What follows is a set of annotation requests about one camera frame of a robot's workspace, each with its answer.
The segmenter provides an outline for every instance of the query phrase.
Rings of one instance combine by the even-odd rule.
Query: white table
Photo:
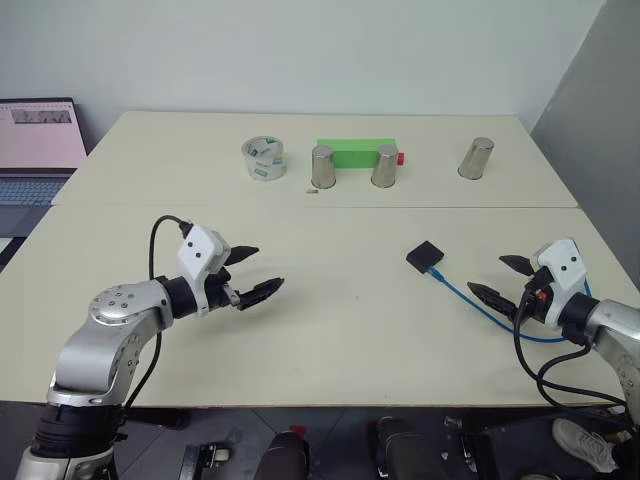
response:
[[[252,180],[241,154],[251,137],[285,146],[286,175]],[[457,167],[478,136],[495,150],[481,180]],[[395,138],[406,154],[396,184],[374,187],[368,169],[338,169],[337,183],[311,187],[318,138]],[[129,112],[67,182],[57,205],[273,207],[573,207],[516,117],[329,116]]]
[[[44,399],[93,296],[146,278],[149,229],[165,213],[208,225],[231,245],[262,249],[230,268],[235,288],[279,275],[286,282],[253,309],[176,321],[140,405],[544,404],[511,337],[405,261],[425,239],[446,253],[439,269],[459,288],[486,283],[516,300],[524,277],[498,256],[529,255],[572,236],[595,296],[640,303],[578,209],[55,207],[0,275],[0,399]],[[175,274],[180,241],[175,227],[162,227],[158,274]],[[527,333],[551,334],[534,323]],[[525,343],[534,366],[573,349]],[[597,354],[552,372],[562,383],[620,394]]]

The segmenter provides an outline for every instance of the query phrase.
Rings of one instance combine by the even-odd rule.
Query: laptop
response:
[[[0,238],[26,237],[86,158],[71,98],[0,99]]]

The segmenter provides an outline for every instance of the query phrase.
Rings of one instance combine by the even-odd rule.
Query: laptop screen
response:
[[[0,100],[0,170],[75,169],[86,157],[70,98]]]

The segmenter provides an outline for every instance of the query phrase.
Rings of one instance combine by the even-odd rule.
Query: tape roll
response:
[[[244,142],[242,154],[249,175],[255,180],[280,178],[287,170],[282,142],[274,137],[255,137]]]

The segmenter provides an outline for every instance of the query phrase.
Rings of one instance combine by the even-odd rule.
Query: red object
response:
[[[304,436],[307,434],[307,427],[304,427],[302,425],[289,425],[289,430],[291,430],[303,440]]]

